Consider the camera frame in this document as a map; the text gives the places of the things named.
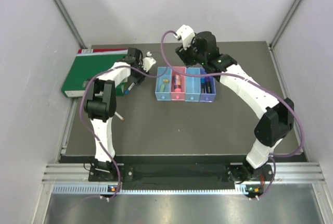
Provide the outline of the pink drawer bin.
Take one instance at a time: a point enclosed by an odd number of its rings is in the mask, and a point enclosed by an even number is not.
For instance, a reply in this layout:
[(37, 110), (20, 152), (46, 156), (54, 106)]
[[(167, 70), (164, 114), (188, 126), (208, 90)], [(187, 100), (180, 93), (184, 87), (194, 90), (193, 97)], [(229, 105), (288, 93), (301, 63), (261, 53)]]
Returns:
[(171, 84), (171, 100), (172, 101), (184, 101), (186, 79), (182, 73), (185, 73), (185, 67), (174, 67), (172, 70), (172, 84)]

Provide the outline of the green ring binder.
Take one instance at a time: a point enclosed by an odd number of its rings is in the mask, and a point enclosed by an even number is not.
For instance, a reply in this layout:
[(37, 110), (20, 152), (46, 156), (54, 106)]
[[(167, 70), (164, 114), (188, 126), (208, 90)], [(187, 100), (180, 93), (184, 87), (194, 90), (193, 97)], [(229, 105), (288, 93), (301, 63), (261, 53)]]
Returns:
[(66, 97), (81, 97), (86, 84), (94, 75), (108, 70), (125, 55), (77, 56), (62, 85), (61, 91)]

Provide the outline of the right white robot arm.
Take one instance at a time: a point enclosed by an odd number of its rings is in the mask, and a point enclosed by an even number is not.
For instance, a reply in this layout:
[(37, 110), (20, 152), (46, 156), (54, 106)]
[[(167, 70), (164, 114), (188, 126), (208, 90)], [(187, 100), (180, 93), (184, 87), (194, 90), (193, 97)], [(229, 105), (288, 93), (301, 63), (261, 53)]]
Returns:
[(280, 102), (261, 90), (228, 54), (220, 53), (215, 36), (209, 31), (195, 33), (189, 26), (178, 29), (175, 38), (182, 42), (175, 52), (186, 66), (202, 65), (206, 73), (214, 74), (220, 84), (231, 89), (259, 119), (254, 129), (255, 142), (241, 166), (240, 180), (255, 180), (275, 147), (293, 129), (294, 108), (289, 98)]

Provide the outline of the blue black marker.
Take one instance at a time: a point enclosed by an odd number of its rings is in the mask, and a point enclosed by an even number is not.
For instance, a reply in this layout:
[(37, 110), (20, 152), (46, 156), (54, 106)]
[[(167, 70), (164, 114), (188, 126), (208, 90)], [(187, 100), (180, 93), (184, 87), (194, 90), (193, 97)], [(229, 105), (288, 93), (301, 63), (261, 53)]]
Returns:
[(204, 94), (206, 92), (205, 78), (200, 79), (200, 86), (201, 86), (201, 94)]

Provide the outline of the crayon tube pink cap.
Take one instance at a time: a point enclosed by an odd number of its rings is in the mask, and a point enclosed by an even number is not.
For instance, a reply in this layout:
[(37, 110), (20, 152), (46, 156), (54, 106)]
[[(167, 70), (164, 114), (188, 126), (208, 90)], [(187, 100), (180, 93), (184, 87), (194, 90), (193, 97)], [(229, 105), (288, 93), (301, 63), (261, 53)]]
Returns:
[(173, 91), (176, 93), (182, 93), (182, 80), (179, 74), (173, 76)]

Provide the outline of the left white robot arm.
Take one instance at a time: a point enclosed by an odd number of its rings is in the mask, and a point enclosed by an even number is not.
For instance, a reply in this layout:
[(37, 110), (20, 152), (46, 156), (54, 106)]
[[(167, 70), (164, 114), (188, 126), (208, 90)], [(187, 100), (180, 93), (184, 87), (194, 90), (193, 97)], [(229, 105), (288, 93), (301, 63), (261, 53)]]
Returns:
[(150, 52), (143, 56), (137, 48), (129, 48), (124, 55), (107, 64), (88, 80), (80, 104), (80, 116), (86, 113), (92, 127), (88, 130), (95, 140), (95, 156), (91, 159), (91, 182), (119, 181), (120, 169), (115, 161), (112, 141), (112, 120), (117, 115), (116, 87), (129, 77), (142, 82), (156, 63)]

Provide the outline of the purple black highlighter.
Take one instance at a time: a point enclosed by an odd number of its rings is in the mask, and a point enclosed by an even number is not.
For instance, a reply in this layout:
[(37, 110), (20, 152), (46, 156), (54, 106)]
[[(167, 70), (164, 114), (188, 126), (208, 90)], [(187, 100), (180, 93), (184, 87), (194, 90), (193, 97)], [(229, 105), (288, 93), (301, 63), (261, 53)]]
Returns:
[(205, 83), (206, 83), (206, 93), (211, 94), (212, 89), (211, 89), (211, 82), (209, 77), (205, 77)]

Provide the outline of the green highlighter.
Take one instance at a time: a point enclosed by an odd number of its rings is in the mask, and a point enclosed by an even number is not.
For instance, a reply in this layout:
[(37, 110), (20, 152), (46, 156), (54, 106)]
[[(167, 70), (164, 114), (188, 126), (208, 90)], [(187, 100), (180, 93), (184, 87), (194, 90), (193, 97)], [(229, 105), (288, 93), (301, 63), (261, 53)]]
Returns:
[(160, 85), (160, 89), (159, 89), (159, 92), (164, 92), (164, 90), (165, 90), (165, 85), (164, 84), (162, 84), (162, 85)]

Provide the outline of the white blue pen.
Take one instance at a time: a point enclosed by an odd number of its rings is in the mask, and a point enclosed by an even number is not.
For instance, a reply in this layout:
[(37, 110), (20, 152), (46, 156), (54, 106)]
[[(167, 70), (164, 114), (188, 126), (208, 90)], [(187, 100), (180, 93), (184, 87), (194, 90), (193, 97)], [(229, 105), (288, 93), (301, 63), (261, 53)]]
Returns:
[(129, 94), (130, 90), (135, 86), (135, 83), (132, 82), (131, 85), (127, 88), (127, 90), (124, 92), (125, 95)]

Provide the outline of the light blue bin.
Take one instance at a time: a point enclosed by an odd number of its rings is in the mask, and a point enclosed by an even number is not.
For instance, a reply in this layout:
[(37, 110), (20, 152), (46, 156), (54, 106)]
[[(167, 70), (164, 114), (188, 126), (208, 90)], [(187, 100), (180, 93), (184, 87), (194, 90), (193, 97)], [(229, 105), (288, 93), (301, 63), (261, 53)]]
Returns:
[[(171, 100), (171, 69), (170, 67), (158, 67), (158, 78), (156, 79), (155, 96), (158, 101), (170, 101)], [(164, 83), (163, 79), (169, 79), (169, 83)], [(164, 92), (159, 92), (160, 85), (165, 85)]]
[[(186, 74), (200, 75), (200, 69), (196, 67), (186, 68)], [(185, 101), (198, 102), (201, 95), (199, 77), (186, 76)]]

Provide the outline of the purple drawer bin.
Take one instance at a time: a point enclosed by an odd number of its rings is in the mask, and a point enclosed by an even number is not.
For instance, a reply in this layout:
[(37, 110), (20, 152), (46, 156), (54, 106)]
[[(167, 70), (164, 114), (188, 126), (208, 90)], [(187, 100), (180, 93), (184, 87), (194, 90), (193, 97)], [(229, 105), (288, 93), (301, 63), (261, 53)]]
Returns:
[(200, 77), (199, 102), (213, 102), (216, 97), (215, 79), (212, 76)]

